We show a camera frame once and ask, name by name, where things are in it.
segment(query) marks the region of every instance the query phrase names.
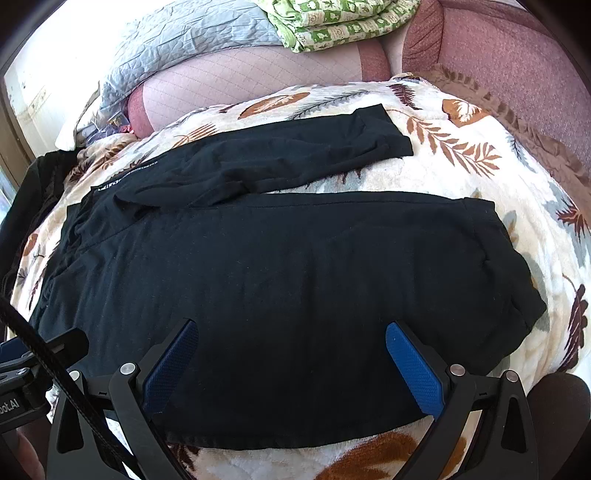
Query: black garment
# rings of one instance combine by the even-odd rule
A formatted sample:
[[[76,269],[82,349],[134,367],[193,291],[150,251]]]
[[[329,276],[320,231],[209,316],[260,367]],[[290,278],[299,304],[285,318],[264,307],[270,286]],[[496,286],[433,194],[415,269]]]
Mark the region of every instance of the black garment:
[[[193,319],[198,347],[152,415],[171,442],[314,446],[416,420],[389,322],[485,374],[545,309],[494,205],[245,194],[407,154],[380,106],[172,150],[68,212],[31,322],[45,338],[82,328],[90,355],[76,368],[102,375]]]
[[[76,165],[76,156],[77,151],[52,152],[39,157],[28,168],[0,226],[0,295],[12,295],[27,239],[64,193],[64,180]]]

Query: silver screw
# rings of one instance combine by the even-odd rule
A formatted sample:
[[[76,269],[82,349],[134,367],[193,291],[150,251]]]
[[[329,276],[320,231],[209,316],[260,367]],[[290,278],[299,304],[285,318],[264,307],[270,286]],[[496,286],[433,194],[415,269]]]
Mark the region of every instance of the silver screw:
[[[513,370],[507,370],[505,372],[505,376],[507,377],[507,380],[513,383],[516,383],[519,380],[519,375],[517,375],[517,372],[514,372]]]
[[[449,371],[452,373],[452,375],[455,375],[456,377],[462,377],[466,373],[466,369],[462,367],[460,364],[453,364],[449,368]]]
[[[131,375],[133,372],[135,372],[135,365],[125,364],[119,369],[119,371],[124,375]]]

